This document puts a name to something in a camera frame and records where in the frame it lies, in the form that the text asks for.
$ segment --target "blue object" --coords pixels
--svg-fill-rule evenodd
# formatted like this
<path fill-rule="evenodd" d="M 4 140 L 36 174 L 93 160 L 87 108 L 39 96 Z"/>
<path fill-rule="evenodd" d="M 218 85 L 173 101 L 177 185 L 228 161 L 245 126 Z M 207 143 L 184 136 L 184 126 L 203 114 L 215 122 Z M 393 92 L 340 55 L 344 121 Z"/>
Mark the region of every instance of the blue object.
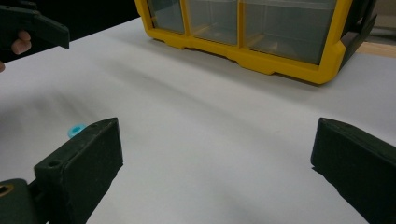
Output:
<path fill-rule="evenodd" d="M 80 133 L 83 129 L 85 129 L 87 126 L 85 124 L 77 124 L 69 129 L 69 132 L 67 132 L 67 135 L 69 138 L 72 138 L 76 136 L 76 134 Z"/>

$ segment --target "yellow storage bin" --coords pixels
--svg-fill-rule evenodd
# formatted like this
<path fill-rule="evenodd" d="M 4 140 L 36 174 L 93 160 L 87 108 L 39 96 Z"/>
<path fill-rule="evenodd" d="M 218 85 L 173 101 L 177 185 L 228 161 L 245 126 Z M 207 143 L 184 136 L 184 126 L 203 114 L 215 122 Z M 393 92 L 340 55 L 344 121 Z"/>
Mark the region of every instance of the yellow storage bin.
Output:
<path fill-rule="evenodd" d="M 149 36 L 267 75 L 332 80 L 372 29 L 375 0 L 135 0 Z"/>

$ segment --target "black plastic part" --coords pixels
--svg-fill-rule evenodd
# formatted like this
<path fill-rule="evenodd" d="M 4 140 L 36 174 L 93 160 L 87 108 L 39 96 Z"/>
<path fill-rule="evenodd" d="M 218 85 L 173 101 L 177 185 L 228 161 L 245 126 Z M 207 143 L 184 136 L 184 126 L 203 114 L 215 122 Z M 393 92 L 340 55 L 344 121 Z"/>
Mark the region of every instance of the black plastic part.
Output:
<path fill-rule="evenodd" d="M 21 7 L 17 0 L 0 0 L 0 5 Z M 42 15 L 51 18 L 69 29 L 70 41 L 103 31 L 139 17 L 136 5 L 131 0 L 36 0 Z M 36 36 L 32 36 L 32 48 L 16 55 L 11 50 L 0 50 L 0 61 L 11 62 L 36 54 L 54 46 Z"/>
<path fill-rule="evenodd" d="M 30 183 L 28 188 L 33 199 L 37 223 L 47 224 L 50 220 L 50 197 L 46 197 L 46 194 L 41 191 L 36 180 Z"/>
<path fill-rule="evenodd" d="M 34 2 L 19 0 L 19 4 L 24 8 L 37 10 L 37 4 Z"/>
<path fill-rule="evenodd" d="M 341 42 L 346 47 L 341 68 L 352 57 L 373 29 L 376 19 L 376 14 L 373 14 L 375 3 L 376 0 L 354 0 L 352 2 L 348 17 L 346 18 L 343 36 L 341 37 Z"/>
<path fill-rule="evenodd" d="M 396 223 L 396 147 L 320 119 L 311 163 L 369 223 Z"/>
<path fill-rule="evenodd" d="M 0 6 L 0 49 L 10 49 L 18 38 L 19 30 L 26 30 L 56 46 L 69 48 L 67 27 L 42 16 L 36 10 Z"/>
<path fill-rule="evenodd" d="M 35 207 L 25 180 L 0 182 L 0 223 L 37 223 Z"/>
<path fill-rule="evenodd" d="M 117 119 L 96 122 L 35 166 L 49 223 L 86 223 L 122 166 Z"/>

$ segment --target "screw hole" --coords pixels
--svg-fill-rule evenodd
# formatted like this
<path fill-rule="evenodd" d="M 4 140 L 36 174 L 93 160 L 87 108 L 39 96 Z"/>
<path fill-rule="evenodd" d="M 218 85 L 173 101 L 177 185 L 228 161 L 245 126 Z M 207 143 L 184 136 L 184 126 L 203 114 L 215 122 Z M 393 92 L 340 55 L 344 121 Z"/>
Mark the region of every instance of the screw hole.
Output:
<path fill-rule="evenodd" d="M 73 133 L 76 133 L 76 132 L 78 132 L 79 130 L 81 130 L 80 127 L 75 127 L 72 131 L 73 131 Z"/>
<path fill-rule="evenodd" d="M 0 186 L 0 194 L 2 194 L 2 193 L 4 193 L 4 192 L 6 192 L 7 190 L 9 190 L 9 187 L 7 187 L 7 186 Z"/>
<path fill-rule="evenodd" d="M 13 185 L 0 185 L 0 197 L 5 196 L 14 189 Z"/>
<path fill-rule="evenodd" d="M 52 168 L 52 167 L 58 166 L 59 164 L 61 164 L 60 161 L 52 161 L 52 162 L 49 163 L 49 167 Z"/>

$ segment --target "white table surface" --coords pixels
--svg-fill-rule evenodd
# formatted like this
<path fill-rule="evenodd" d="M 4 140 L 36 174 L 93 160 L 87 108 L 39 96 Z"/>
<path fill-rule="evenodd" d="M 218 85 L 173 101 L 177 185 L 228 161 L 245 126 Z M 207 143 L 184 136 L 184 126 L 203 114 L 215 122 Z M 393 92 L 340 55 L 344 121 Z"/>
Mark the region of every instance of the white table surface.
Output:
<path fill-rule="evenodd" d="M 315 87 L 149 38 L 140 19 L 0 75 L 0 177 L 77 123 L 118 117 L 124 166 L 89 223 L 365 223 L 310 155 L 320 117 L 396 145 L 396 60 L 355 54 Z"/>

